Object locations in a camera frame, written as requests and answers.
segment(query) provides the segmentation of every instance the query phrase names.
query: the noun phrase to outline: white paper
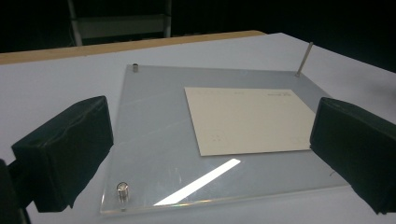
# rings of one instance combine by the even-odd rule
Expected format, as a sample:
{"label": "white paper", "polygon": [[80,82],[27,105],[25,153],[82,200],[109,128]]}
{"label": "white paper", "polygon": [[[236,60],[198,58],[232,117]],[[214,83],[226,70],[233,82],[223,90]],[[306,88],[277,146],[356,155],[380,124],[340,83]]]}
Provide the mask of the white paper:
{"label": "white paper", "polygon": [[292,90],[185,92],[201,156],[309,149],[315,113]]}

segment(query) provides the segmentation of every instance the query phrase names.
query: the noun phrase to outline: metal rod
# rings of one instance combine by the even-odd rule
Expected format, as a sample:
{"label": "metal rod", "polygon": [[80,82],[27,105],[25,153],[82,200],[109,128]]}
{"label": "metal rod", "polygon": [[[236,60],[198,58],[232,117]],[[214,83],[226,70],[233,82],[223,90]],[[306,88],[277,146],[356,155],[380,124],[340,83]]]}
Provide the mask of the metal rod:
{"label": "metal rod", "polygon": [[295,75],[295,76],[299,77],[299,76],[301,75],[301,71],[303,70],[303,67],[304,67],[305,61],[306,61],[306,59],[308,58],[309,51],[311,51],[311,49],[312,49],[312,46],[313,46],[313,45],[314,45],[314,42],[311,42],[311,43],[309,43],[309,45],[308,45],[308,49],[306,49],[306,52],[305,52],[305,55],[304,55],[303,61],[301,62],[301,64],[300,64],[300,68],[298,69],[298,71],[297,71],[297,73],[296,73],[296,75]]}

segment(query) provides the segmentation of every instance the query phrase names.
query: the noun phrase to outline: transparent acrylic sheet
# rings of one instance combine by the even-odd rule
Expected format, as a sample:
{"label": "transparent acrylic sheet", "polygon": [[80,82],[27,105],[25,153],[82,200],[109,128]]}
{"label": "transparent acrylic sheet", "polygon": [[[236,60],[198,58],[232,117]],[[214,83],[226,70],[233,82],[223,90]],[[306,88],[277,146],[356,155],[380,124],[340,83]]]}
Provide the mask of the transparent acrylic sheet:
{"label": "transparent acrylic sheet", "polygon": [[[288,89],[314,112],[320,97],[329,97],[305,76],[289,71],[138,65],[134,72],[128,65],[102,214],[152,212],[347,185],[311,150],[201,157],[184,87]],[[227,162],[234,163],[232,168],[206,180],[181,201],[154,205]],[[121,182],[129,185],[128,199],[118,195]]]}

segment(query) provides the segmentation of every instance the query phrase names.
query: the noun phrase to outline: white table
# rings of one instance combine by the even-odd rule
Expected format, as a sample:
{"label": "white table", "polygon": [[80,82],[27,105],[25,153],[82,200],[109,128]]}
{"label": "white table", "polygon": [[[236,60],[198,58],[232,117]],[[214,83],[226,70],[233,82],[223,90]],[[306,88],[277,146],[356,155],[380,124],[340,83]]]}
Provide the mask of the white table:
{"label": "white table", "polygon": [[[297,71],[307,47],[284,34],[136,49],[91,56],[0,65],[0,158],[10,146],[71,104],[105,95],[115,124],[126,64]],[[396,123],[396,74],[314,46],[303,73],[333,98]],[[33,223],[395,223],[376,215],[350,187],[119,217],[99,213],[108,159],[73,209],[39,214]]]}

